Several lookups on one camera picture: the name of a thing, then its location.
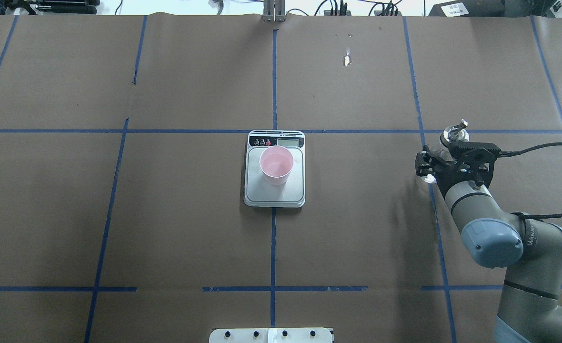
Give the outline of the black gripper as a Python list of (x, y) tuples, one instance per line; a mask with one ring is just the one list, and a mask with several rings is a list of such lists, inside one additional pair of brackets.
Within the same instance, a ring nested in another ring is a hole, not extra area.
[[(501, 149), (494, 143), (463, 142), (451, 144), (451, 154), (458, 156), (458, 162), (468, 166), (469, 176), (462, 182), (474, 182), (477, 186), (490, 187), (493, 179), (494, 165), (501, 154)], [(431, 151), (421, 151), (416, 154), (415, 172), (420, 178), (435, 178), (435, 168), (438, 159)], [(450, 188), (457, 185), (441, 185), (436, 183), (440, 193), (447, 193)]]

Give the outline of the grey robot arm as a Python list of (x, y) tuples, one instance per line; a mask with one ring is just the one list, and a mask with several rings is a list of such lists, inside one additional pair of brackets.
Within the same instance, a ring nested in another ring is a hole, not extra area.
[(497, 343), (562, 343), (562, 227), (547, 223), (553, 215), (504, 211), (488, 189), (497, 159), (547, 146), (503, 151), (494, 143), (452, 141), (446, 152), (424, 145), (416, 154), (416, 175), (435, 179), (471, 258), (506, 270)]

